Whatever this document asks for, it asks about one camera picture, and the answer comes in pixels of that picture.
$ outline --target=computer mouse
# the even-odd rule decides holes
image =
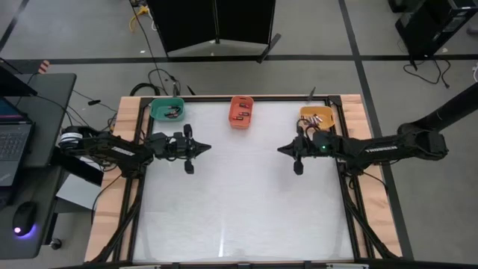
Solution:
[[[13,216],[13,232],[17,236],[26,235],[31,231],[35,223],[37,204],[35,202],[24,202],[19,205]]]

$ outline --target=wooden table frame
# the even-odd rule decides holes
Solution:
[[[327,99],[329,103],[326,102],[326,104],[335,104],[331,105],[334,110],[335,122],[343,122],[343,124],[336,124],[335,130],[337,134],[349,135],[350,137],[358,139],[368,139],[371,137],[360,95],[315,97],[322,100]],[[147,100],[151,100],[151,98],[161,97],[123,97],[119,105],[114,135],[121,136],[121,138],[126,140],[135,140],[136,142],[140,141],[139,137],[142,131],[147,135],[152,129],[152,121],[149,120],[149,108],[145,108],[143,112],[141,112],[140,106],[147,105],[147,103],[149,103]],[[230,99],[231,96],[188,96],[185,98],[193,102],[207,102],[208,99],[216,99],[217,101],[218,98],[225,99],[224,101],[226,101]],[[304,96],[284,95],[252,96],[252,98],[271,100],[286,98],[291,101],[305,101],[306,99]],[[382,178],[380,167],[378,166],[370,166],[366,169],[366,172],[379,179]],[[103,179],[102,189],[108,186],[119,174],[119,169],[106,173]],[[397,231],[394,225],[388,196],[383,185],[369,176],[359,176],[358,182],[359,184],[355,182],[355,186],[358,188],[348,190],[350,196],[355,200],[354,203],[359,210],[364,210],[369,225],[385,246],[395,255],[401,256]],[[120,178],[100,196],[90,233],[90,241],[88,243],[85,261],[90,261],[95,258],[110,240],[117,229],[120,216],[124,216],[128,209],[127,206],[122,207],[122,204],[126,204],[125,200],[128,199],[128,204],[131,206],[138,191],[138,186],[140,185],[137,179],[127,182],[125,179]],[[353,246],[354,256],[356,258],[379,258],[376,250],[370,245],[370,242],[365,239],[363,232],[361,232],[361,227],[357,224],[356,220],[347,216],[347,222],[350,225],[351,240],[354,241],[352,234],[356,236],[356,247]],[[133,225],[134,221],[130,223],[122,237],[121,251],[116,251],[115,254],[111,256],[111,259],[132,259],[132,251],[129,250],[133,250],[132,247],[134,248],[134,240],[131,239],[135,234],[135,231],[132,229]]]

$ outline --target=orange bin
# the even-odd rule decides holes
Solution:
[[[231,108],[229,109],[229,122],[232,128],[247,129],[251,123],[252,107],[254,99],[249,96],[234,96],[231,99]],[[249,113],[249,116],[243,116],[241,113]],[[235,117],[242,117],[242,120],[236,120]]]

